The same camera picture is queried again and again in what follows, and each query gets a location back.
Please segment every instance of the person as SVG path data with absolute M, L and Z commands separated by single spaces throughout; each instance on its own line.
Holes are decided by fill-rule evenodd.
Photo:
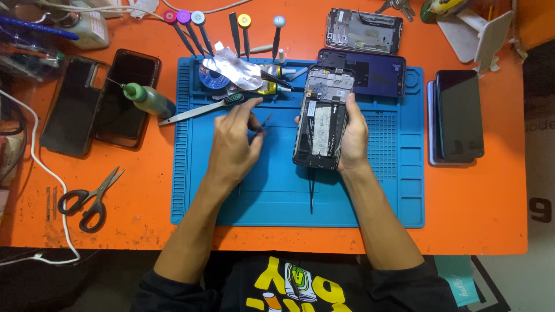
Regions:
M 424 261 L 397 220 L 367 158 L 368 126 L 355 95 L 349 94 L 349 123 L 341 140 L 337 170 L 349 192 L 372 270 L 358 262 L 327 263 L 327 256 L 291 259 L 253 255 L 231 257 L 206 269 L 220 206 L 257 161 L 264 134 L 249 145 L 247 129 L 257 130 L 252 109 L 261 98 L 235 106 L 214 119 L 208 169 L 181 224 L 139 283 L 132 311 L 453 311 L 449 284 Z M 200 286 L 204 272 L 205 289 Z M 220 289 L 206 276 L 220 276 Z

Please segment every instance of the aluminum foil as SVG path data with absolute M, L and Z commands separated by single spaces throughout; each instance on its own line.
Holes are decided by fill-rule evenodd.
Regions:
M 243 90 L 256 90 L 262 86 L 259 66 L 238 58 L 229 47 L 224 48 L 221 42 L 216 42 L 214 47 L 216 53 L 213 58 L 203 59 L 204 67 L 226 76 Z

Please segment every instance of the glue bottle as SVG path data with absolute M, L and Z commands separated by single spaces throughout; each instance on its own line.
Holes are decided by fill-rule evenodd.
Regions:
M 138 109 L 161 119 L 168 119 L 175 115 L 175 104 L 154 88 L 134 82 L 122 83 L 119 86 L 123 89 L 125 97 L 132 100 Z

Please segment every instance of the right hand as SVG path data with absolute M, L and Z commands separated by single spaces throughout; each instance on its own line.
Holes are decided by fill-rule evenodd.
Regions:
M 360 108 L 355 101 L 355 94 L 350 93 L 345 103 L 349 114 L 349 124 L 345 128 L 345 133 L 341 139 L 341 156 L 337 171 L 340 173 L 369 166 L 368 150 L 368 125 L 366 118 L 360 112 Z

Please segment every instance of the left hand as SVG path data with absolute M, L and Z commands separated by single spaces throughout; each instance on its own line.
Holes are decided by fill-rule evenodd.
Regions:
M 258 160 L 264 133 L 258 133 L 249 145 L 247 129 L 260 128 L 260 122 L 251 112 L 260 103 L 262 98 L 249 99 L 236 105 L 228 115 L 214 118 L 212 150 L 205 176 L 213 187 L 230 193 Z

